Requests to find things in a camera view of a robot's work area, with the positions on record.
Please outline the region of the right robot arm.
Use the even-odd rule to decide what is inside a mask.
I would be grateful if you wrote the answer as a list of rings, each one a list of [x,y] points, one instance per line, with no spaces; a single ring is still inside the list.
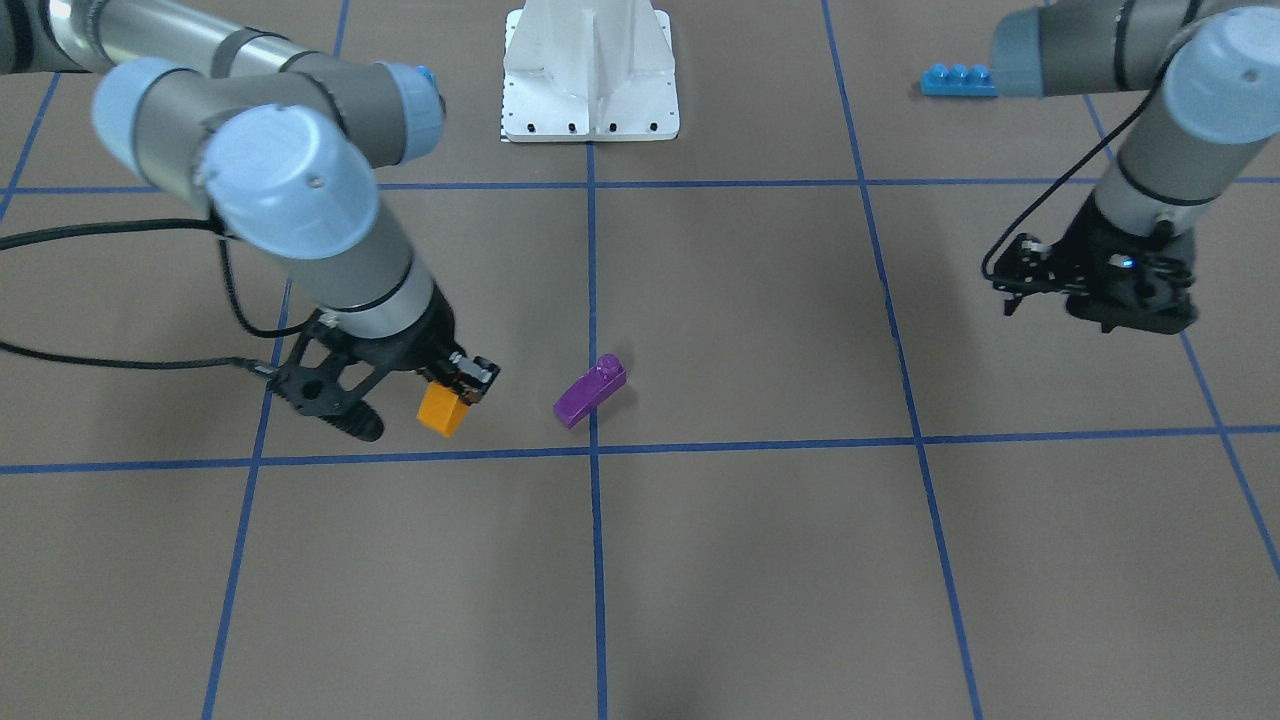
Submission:
[[[465,406],[499,369],[454,315],[374,172],[426,156],[445,104],[422,67],[357,64],[178,1],[5,1],[3,73],[93,73],[91,120],[133,176],[276,259],[316,311],[271,388],[357,407],[415,372]]]

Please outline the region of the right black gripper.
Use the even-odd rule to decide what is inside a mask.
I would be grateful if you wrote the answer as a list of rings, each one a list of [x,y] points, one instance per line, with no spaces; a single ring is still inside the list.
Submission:
[[[481,402],[500,374],[500,366],[483,356],[465,354],[454,338],[454,311],[439,290],[419,319],[404,331],[381,338],[356,337],[339,327],[320,325],[320,342],[352,364],[370,366],[370,373],[349,388],[367,393],[396,372],[424,372],[435,386],[451,392],[463,405]]]

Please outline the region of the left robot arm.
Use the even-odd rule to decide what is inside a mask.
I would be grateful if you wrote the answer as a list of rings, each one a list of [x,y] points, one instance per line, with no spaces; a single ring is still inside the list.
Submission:
[[[1074,318],[1179,334],[1197,320],[1196,223],[1277,136],[1275,1],[1056,1],[996,27],[1005,97],[1138,92],[1117,151],[1056,242],[1018,222],[980,272],[1004,296],[1060,293]]]

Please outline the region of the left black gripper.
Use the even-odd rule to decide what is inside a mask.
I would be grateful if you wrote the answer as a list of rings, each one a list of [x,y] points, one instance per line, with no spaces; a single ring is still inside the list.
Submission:
[[[1193,229],[1179,231],[1161,218],[1148,234],[1132,234],[1089,197],[1056,252],[1032,234],[1016,234],[998,254],[989,283],[1002,295],[1004,316],[1011,316],[1032,295],[1069,293],[1065,311],[1098,324],[1103,333],[1128,328],[1179,334],[1199,318],[1190,296]]]

